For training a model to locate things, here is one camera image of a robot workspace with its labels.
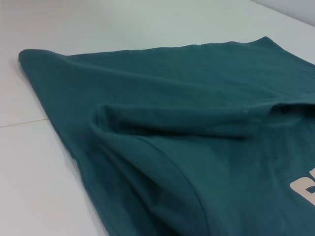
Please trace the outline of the teal blue t-shirt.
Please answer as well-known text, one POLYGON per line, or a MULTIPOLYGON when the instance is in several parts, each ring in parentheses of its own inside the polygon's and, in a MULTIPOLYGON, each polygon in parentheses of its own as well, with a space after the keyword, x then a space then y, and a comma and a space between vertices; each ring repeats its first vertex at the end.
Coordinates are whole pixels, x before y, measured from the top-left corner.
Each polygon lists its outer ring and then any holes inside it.
POLYGON ((268 37, 20 66, 110 236, 315 236, 315 65, 268 37))

